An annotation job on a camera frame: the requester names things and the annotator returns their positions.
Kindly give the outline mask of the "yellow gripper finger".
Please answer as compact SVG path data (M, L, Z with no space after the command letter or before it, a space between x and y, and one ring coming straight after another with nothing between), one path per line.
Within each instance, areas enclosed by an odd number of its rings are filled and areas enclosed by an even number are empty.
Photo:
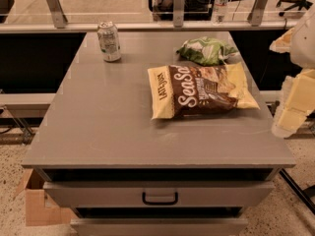
M293 29L287 30L282 36L277 38L270 45L270 49L277 53L289 53Z
M296 77L286 76L282 85L272 133L288 138L315 110L315 70L303 69Z

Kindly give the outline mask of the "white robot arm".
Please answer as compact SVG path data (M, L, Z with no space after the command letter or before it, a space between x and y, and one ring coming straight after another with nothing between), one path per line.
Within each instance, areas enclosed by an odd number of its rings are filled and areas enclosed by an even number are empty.
M307 10L294 28L274 40L270 49L287 52L290 61L301 68L295 77L285 77L274 115L272 133L288 138L315 111L315 8Z

